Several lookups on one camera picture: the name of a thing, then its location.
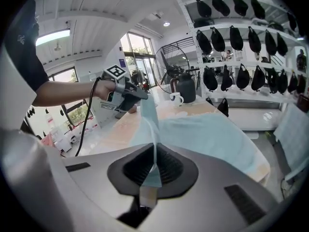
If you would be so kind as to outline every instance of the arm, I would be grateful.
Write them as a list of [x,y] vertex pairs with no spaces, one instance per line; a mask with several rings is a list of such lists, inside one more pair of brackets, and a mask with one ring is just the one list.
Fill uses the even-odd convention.
[[[34,106],[58,106],[73,101],[89,98],[93,82],[63,83],[48,81],[36,91]],[[115,83],[107,80],[97,83],[94,96],[103,100],[107,99],[109,92],[114,91]]]

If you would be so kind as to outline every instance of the cup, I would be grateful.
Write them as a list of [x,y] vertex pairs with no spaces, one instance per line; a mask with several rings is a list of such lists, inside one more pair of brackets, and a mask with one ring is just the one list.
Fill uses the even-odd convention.
[[180,106],[181,104],[183,104],[183,97],[180,96],[179,92],[176,93],[171,93],[169,95],[170,100],[173,102],[173,105],[175,107]]

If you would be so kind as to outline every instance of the ceiling light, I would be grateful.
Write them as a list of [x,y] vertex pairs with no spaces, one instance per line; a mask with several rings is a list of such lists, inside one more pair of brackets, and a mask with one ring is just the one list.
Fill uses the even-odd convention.
[[70,29],[50,33],[50,34],[39,37],[37,39],[35,45],[38,46],[38,45],[44,44],[46,42],[53,41],[53,40],[56,40],[56,39],[60,39],[60,38],[63,38],[63,37],[68,37],[68,36],[70,36]]

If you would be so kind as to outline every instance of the fan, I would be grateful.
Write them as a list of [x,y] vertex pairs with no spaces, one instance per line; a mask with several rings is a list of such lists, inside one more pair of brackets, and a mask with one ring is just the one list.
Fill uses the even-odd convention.
[[170,81],[188,69],[189,61],[186,54],[173,44],[161,47],[155,54],[155,81],[167,93],[172,93]]

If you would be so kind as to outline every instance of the black sleeve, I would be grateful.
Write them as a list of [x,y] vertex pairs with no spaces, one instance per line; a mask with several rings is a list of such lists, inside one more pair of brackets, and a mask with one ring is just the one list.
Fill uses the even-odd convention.
[[48,81],[48,76],[36,55],[34,35],[38,34],[39,28],[35,21],[34,0],[29,1],[17,17],[7,31],[4,44],[21,76],[36,91]]

